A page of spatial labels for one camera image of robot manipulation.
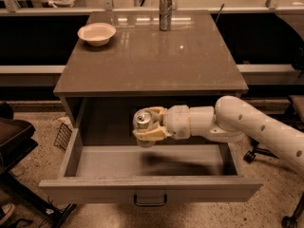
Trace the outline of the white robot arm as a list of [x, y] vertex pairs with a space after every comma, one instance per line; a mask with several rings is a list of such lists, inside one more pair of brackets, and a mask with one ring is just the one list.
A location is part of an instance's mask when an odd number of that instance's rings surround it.
[[141, 146], [151, 146], [166, 138], [183, 140], [193, 136], [234, 143], [247, 135], [304, 176], [304, 133], [234, 96], [221, 97], [213, 106], [144, 108], [135, 113], [133, 127], [133, 135]]

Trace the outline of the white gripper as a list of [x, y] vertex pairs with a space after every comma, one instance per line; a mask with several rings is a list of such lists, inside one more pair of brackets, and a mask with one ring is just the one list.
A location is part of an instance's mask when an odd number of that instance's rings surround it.
[[139, 141], [157, 142], [168, 137], [175, 140], [190, 137], [190, 108], [187, 105], [174, 105], [168, 110], [162, 106], [148, 107], [147, 111], [152, 116], [154, 123], [159, 122], [165, 126], [154, 129], [136, 129], [133, 135]]

